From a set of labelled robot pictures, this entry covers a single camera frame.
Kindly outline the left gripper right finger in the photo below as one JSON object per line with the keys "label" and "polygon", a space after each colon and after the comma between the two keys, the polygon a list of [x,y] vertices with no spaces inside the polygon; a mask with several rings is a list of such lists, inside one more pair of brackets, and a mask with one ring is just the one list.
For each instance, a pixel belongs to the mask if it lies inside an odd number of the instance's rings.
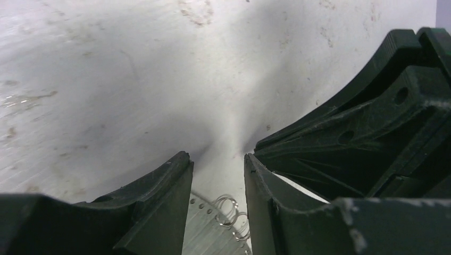
{"label": "left gripper right finger", "polygon": [[325,203],[269,171],[253,154],[244,156],[245,193],[254,254],[329,254]]}

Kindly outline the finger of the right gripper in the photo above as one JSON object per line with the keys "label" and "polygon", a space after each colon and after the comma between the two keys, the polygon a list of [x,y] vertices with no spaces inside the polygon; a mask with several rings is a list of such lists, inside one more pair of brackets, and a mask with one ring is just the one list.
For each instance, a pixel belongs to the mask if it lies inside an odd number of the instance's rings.
{"label": "finger of the right gripper", "polygon": [[418,32],[394,29],[385,36],[360,72],[336,95],[293,124],[260,140],[270,146],[313,122],[334,116],[381,95],[410,65],[439,67],[450,79],[450,34],[443,28],[423,27]]}
{"label": "finger of the right gripper", "polygon": [[450,86],[409,66],[378,97],[255,151],[267,169],[326,199],[444,197],[450,176]]}

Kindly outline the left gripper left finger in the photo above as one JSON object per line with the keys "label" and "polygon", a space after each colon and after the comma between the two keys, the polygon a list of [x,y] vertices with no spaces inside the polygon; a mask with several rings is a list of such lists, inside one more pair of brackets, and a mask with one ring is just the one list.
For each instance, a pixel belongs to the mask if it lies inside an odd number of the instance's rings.
{"label": "left gripper left finger", "polygon": [[194,163],[185,151],[92,202],[81,202],[76,254],[181,254]]}

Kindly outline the grey key holder with rings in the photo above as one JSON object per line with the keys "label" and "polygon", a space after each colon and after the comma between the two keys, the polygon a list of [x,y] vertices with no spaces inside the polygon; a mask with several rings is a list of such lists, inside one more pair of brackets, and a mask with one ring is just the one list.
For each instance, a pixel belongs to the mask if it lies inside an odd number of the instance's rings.
{"label": "grey key holder with rings", "polygon": [[248,216],[237,200],[191,192],[182,254],[252,254]]}

